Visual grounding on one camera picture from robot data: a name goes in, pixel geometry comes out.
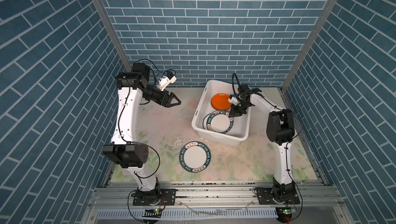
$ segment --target orange plate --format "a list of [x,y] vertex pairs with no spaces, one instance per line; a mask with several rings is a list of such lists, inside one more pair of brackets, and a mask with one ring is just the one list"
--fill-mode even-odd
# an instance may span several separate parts
[[219,93],[213,96],[211,100],[211,104],[213,108],[225,111],[226,109],[229,109],[231,107],[231,103],[228,102],[229,98],[230,98],[229,95],[224,93]]

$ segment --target plastic bin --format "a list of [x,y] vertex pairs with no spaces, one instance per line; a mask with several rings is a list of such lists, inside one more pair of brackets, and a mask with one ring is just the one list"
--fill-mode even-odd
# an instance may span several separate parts
[[234,125],[226,134],[206,130],[204,129],[202,122],[206,115],[216,111],[216,109],[212,107],[210,101],[217,93],[225,93],[228,95],[233,94],[232,84],[217,80],[209,80],[206,83],[197,110],[195,111],[194,117],[192,118],[192,128],[198,132],[198,135],[201,138],[232,146],[238,146],[239,143],[248,138],[247,136],[249,134],[251,108],[248,108],[247,114],[240,117],[234,117]]

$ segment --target black mounting plate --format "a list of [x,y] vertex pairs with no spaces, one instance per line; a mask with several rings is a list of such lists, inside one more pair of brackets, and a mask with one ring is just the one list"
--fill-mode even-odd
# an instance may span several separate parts
[[[257,199],[259,200],[260,205],[279,204],[275,202],[272,197],[272,188],[257,187],[255,188],[255,192],[257,194]],[[291,196],[290,199],[288,200],[288,204],[293,204],[293,202],[295,205],[300,204],[300,199],[298,195]]]
[[[161,197],[162,196],[164,196],[166,199],[166,205],[168,206],[175,205],[176,189],[161,189]],[[151,206],[150,203],[151,203],[150,200],[145,200],[141,196],[135,194],[135,198],[133,199],[134,206]]]

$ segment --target floral tablecloth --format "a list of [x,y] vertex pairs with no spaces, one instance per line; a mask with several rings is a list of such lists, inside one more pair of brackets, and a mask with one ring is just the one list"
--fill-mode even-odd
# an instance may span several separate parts
[[[164,108],[156,103],[141,105],[139,109],[139,142],[154,147],[160,154],[161,164],[156,173],[160,181],[235,181],[262,180],[272,182],[275,172],[273,143],[260,127],[263,117],[252,107],[249,137],[239,146],[230,146],[201,139],[191,127],[191,120],[204,88],[170,88],[181,100],[181,105]],[[282,106],[276,88],[262,88],[267,98]],[[204,142],[210,149],[211,162],[202,172],[187,172],[179,162],[182,147],[192,141]],[[300,139],[291,143],[291,165],[295,180],[315,180],[316,176]],[[149,166],[155,170],[158,157],[149,153]],[[111,182],[135,182],[131,174],[116,166]]]

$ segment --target brick wallpaper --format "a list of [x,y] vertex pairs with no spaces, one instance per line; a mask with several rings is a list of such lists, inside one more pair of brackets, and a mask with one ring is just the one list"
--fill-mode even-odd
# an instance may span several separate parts
[[279,87],[326,0],[103,0],[131,62],[177,70],[172,86]]
[[356,223],[396,223],[396,0],[338,0],[287,90]]
[[119,70],[91,0],[0,0],[0,223],[81,221]]

